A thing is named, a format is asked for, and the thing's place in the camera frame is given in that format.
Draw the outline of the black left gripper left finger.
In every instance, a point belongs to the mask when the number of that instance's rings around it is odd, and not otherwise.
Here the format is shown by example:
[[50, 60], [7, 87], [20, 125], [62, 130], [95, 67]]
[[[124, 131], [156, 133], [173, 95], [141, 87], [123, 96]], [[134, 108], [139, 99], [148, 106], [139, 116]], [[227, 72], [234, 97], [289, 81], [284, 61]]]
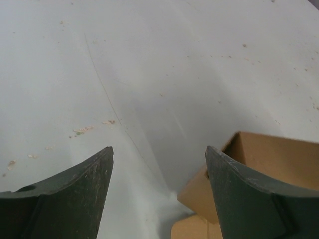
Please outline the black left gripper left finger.
[[113, 169], [105, 147], [82, 163], [0, 194], [2, 239], [97, 238]]

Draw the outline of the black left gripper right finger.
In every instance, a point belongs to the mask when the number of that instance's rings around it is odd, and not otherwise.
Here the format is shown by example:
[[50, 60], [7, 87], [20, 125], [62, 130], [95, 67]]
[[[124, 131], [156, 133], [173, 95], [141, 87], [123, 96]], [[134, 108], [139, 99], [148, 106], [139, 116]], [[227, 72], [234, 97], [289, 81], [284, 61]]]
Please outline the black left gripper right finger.
[[269, 177], [208, 146], [206, 165], [225, 239], [317, 239], [319, 193]]

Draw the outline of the brown cardboard paper box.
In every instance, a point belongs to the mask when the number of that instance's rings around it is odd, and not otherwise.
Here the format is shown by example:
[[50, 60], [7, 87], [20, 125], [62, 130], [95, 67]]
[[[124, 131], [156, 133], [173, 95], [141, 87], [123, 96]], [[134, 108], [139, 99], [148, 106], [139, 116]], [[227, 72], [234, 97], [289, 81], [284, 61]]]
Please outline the brown cardboard paper box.
[[[315, 142], [237, 132], [219, 151], [274, 179], [319, 191], [319, 145]], [[177, 197], [194, 212], [171, 228], [173, 239], [223, 239], [205, 164]]]

